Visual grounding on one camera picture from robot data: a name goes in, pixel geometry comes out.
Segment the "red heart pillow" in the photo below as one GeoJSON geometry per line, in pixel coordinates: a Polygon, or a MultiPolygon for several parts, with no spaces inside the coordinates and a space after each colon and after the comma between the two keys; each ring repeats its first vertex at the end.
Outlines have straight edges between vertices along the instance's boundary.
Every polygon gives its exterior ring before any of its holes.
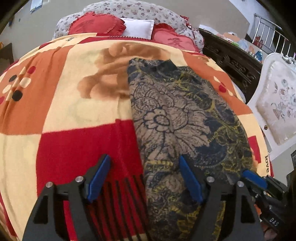
{"type": "Polygon", "coordinates": [[[171,26],[165,23],[154,25],[151,40],[180,50],[201,52],[190,37],[176,33],[171,26]]]}
{"type": "Polygon", "coordinates": [[[70,25],[68,35],[97,33],[99,36],[121,36],[125,29],[125,22],[114,15],[88,12],[70,25]]]}

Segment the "metal stair railing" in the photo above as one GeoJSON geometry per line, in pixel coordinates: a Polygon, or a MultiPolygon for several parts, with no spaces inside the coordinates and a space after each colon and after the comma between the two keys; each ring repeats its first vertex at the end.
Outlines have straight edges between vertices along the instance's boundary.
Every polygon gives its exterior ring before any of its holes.
{"type": "Polygon", "coordinates": [[[252,44],[266,54],[281,53],[295,58],[295,47],[282,28],[258,14],[254,14],[254,33],[251,36],[252,44]]]}

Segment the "floral padded headboard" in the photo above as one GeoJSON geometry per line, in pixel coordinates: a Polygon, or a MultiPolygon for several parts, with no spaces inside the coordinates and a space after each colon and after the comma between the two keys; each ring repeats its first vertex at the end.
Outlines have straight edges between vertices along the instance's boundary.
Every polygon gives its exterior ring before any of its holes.
{"type": "Polygon", "coordinates": [[[89,4],[82,11],[61,18],[56,25],[53,39],[68,35],[70,25],[88,12],[111,14],[118,18],[153,20],[155,24],[167,24],[177,34],[191,38],[200,52],[204,47],[203,36],[199,30],[190,25],[187,17],[178,15],[163,6],[145,1],[100,1],[89,4]]]}

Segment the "dark floral patterned garment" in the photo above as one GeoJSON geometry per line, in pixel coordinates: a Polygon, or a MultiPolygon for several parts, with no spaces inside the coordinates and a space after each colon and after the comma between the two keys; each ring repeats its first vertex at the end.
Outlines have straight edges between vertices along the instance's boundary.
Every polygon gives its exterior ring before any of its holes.
{"type": "Polygon", "coordinates": [[[253,167],[247,134],[210,82],[188,66],[134,58],[127,74],[150,236],[186,240],[200,206],[185,186],[179,157],[206,176],[234,184],[243,169],[253,167]]]}

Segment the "eye chart wall poster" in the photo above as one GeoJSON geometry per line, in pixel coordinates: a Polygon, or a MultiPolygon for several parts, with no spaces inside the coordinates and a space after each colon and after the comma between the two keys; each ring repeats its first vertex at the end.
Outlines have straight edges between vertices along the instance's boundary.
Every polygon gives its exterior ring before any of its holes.
{"type": "Polygon", "coordinates": [[[32,0],[30,6],[30,13],[35,12],[36,10],[40,9],[43,5],[43,0],[32,0]]]}

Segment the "orange red patchwork blanket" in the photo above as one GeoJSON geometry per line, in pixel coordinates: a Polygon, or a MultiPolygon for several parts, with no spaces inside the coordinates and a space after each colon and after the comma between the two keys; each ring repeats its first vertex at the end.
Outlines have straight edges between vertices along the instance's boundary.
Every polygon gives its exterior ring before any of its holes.
{"type": "Polygon", "coordinates": [[[105,240],[147,240],[143,167],[127,97],[134,57],[171,60],[204,77],[238,115],[260,176],[272,175],[263,133],[238,88],[214,60],[152,40],[75,34],[45,43],[1,75],[1,226],[21,240],[43,186],[64,184],[103,153],[111,173],[91,209],[105,240]]]}

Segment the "dark carved wooden cabinet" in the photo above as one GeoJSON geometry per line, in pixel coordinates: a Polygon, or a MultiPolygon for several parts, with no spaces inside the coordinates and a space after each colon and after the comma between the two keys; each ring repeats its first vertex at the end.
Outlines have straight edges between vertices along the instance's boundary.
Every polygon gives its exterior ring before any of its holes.
{"type": "Polygon", "coordinates": [[[199,32],[204,38],[203,54],[229,75],[249,102],[258,86],[262,64],[231,42],[206,30],[199,32]]]}

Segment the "white ornate upholstered chair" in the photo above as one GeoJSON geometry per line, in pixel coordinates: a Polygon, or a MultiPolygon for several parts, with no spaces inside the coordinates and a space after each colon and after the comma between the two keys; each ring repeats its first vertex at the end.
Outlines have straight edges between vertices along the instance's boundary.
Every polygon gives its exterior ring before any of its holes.
{"type": "Polygon", "coordinates": [[[261,127],[271,160],[295,144],[295,59],[269,54],[247,105],[261,127]]]}

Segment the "dark wooden side table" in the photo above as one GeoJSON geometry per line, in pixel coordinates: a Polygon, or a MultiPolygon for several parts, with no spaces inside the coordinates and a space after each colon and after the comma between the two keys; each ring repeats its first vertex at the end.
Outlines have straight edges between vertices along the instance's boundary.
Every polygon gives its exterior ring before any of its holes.
{"type": "Polygon", "coordinates": [[[1,48],[0,61],[0,73],[3,74],[14,63],[12,43],[1,48]]]}

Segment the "right red heart pillow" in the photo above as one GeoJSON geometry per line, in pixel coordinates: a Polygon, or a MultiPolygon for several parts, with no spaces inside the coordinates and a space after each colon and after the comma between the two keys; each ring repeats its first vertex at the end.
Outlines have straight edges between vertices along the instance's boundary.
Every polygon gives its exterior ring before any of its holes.
{"type": "Polygon", "coordinates": [[[154,25],[151,40],[180,50],[201,52],[190,37],[176,33],[171,26],[165,23],[154,25]]]}

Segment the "left red heart pillow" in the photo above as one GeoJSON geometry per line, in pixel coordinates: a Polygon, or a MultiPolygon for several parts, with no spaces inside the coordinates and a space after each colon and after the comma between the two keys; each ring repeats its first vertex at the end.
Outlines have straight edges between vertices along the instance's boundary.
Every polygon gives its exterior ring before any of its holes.
{"type": "Polygon", "coordinates": [[[99,36],[121,36],[125,29],[125,22],[114,15],[88,12],[70,25],[68,35],[97,33],[99,36]]]}

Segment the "white square pillow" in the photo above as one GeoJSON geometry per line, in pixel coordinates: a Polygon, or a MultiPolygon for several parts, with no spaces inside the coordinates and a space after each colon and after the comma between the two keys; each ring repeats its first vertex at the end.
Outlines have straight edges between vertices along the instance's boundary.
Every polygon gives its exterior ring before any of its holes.
{"type": "Polygon", "coordinates": [[[121,18],[124,21],[126,29],[123,36],[135,37],[150,40],[154,29],[154,20],[135,20],[121,18]]]}

